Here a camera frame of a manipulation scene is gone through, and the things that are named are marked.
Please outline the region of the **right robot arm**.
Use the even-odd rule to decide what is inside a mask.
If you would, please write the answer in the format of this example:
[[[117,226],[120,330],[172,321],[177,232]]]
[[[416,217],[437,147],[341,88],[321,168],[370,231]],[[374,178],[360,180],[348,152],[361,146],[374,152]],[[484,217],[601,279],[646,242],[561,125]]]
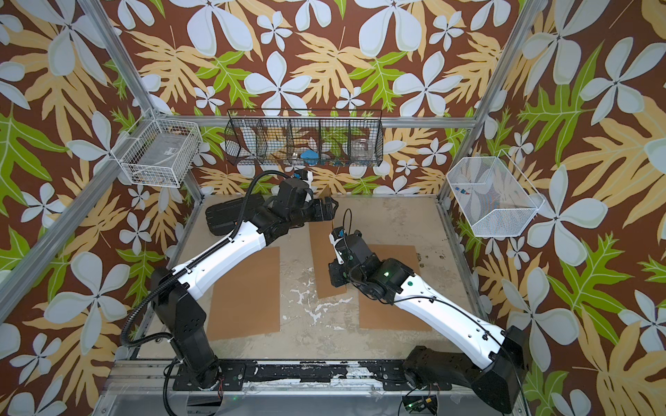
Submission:
[[[406,311],[459,349],[443,353],[414,348],[402,364],[411,387],[459,385],[494,410],[513,412],[516,401],[524,396],[522,383],[532,364],[524,329],[503,329],[463,310],[404,263],[378,258],[361,232],[348,234],[338,227],[331,232],[330,242],[336,253],[329,265],[333,286],[351,284],[371,300]]]

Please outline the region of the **blue object in basket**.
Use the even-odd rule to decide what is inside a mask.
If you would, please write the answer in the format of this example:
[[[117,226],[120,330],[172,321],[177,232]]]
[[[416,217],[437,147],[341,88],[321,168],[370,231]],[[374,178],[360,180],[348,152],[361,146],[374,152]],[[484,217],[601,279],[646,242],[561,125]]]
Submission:
[[[305,165],[316,166],[320,162],[320,155],[317,152],[309,149],[300,155],[300,159],[303,161],[303,163],[305,163]]]

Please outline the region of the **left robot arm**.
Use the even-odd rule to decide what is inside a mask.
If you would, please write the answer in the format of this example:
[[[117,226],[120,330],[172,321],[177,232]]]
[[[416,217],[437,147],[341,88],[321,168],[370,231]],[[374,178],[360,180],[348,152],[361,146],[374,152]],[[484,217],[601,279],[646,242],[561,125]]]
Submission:
[[[203,329],[206,312],[199,299],[227,272],[289,230],[310,222],[331,221],[338,210],[339,204],[332,197],[314,196],[304,171],[281,178],[277,195],[270,199],[249,189],[244,197],[213,207],[214,223],[229,231],[189,261],[154,272],[156,286],[128,316],[121,330],[122,346],[139,348],[165,339],[196,388],[210,390],[218,385],[220,366]],[[166,331],[133,339],[131,329],[147,307],[152,307]]]

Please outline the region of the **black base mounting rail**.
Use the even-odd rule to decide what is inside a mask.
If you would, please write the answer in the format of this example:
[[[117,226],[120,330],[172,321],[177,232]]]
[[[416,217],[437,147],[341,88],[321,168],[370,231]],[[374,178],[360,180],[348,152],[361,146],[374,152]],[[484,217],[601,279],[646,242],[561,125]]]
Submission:
[[[220,360],[210,390],[251,393],[277,390],[436,391],[435,384],[408,376],[398,359],[361,360]]]

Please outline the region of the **white mesh basket right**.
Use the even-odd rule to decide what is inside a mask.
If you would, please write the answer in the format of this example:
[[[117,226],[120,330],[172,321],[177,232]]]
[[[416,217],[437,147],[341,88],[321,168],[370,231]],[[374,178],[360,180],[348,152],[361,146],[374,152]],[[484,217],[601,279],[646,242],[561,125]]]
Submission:
[[[447,183],[475,237],[519,237],[546,203],[507,152],[468,156],[447,173]]]

